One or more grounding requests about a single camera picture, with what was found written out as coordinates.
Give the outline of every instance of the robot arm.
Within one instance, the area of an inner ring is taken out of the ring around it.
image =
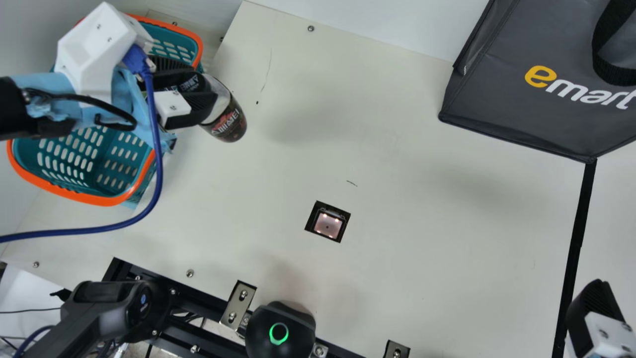
[[[102,341],[150,339],[169,308],[167,289],[154,282],[83,282],[62,305],[62,321],[24,358],[84,358]]]

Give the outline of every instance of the blue connector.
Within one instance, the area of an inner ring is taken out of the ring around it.
[[[121,61],[135,75],[148,74],[156,70],[155,64],[150,61],[144,49],[139,45],[132,45]]]

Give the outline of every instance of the orange basket rim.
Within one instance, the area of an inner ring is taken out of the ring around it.
[[[15,172],[18,173],[18,175],[20,175],[20,177],[22,177],[22,179],[26,180],[27,182],[52,194],[79,201],[81,203],[98,206],[115,206],[123,203],[128,198],[130,198],[132,194],[135,194],[135,192],[137,192],[137,189],[141,186],[141,183],[146,177],[146,173],[150,169],[150,165],[152,165],[152,163],[155,161],[155,150],[152,149],[148,154],[148,158],[146,158],[146,161],[144,162],[144,165],[142,166],[140,172],[137,174],[137,180],[125,192],[113,197],[104,197],[75,192],[73,190],[58,187],[57,185],[51,184],[51,182],[49,182],[48,180],[42,179],[39,176],[24,169],[13,156],[13,140],[7,141],[6,153],[9,157],[9,162],[11,163],[11,166],[13,167]]]
[[[137,21],[145,22],[147,24],[152,24],[152,25],[156,25],[156,26],[159,26],[159,27],[163,27],[165,29],[168,29],[170,31],[182,34],[183,36],[187,36],[187,37],[195,40],[195,42],[197,43],[197,46],[198,46],[198,51],[197,51],[197,56],[195,57],[194,61],[192,61],[192,67],[197,68],[197,66],[199,65],[199,62],[201,61],[201,56],[203,56],[203,41],[201,41],[201,38],[199,37],[199,35],[195,34],[194,32],[192,32],[190,30],[186,30],[186,29],[184,29],[182,27],[179,27],[179,26],[176,26],[176,25],[172,25],[172,24],[168,24],[167,22],[155,20],[153,18],[133,15],[131,13],[129,13],[127,15],[132,17],[132,18],[134,18]]]

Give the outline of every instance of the white tabletop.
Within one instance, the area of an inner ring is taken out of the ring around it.
[[[449,62],[308,25],[244,3],[213,73],[245,137],[184,132],[142,222],[2,259],[67,287],[113,256],[224,299],[242,280],[369,358],[549,356],[583,165],[439,122]],[[351,213],[341,243],[303,230],[317,200]],[[127,215],[42,193],[21,229]]]

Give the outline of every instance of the bottle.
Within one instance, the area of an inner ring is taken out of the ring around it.
[[[207,74],[204,77],[218,97],[212,112],[199,126],[221,141],[232,143],[239,140],[247,131],[243,109],[219,80]]]

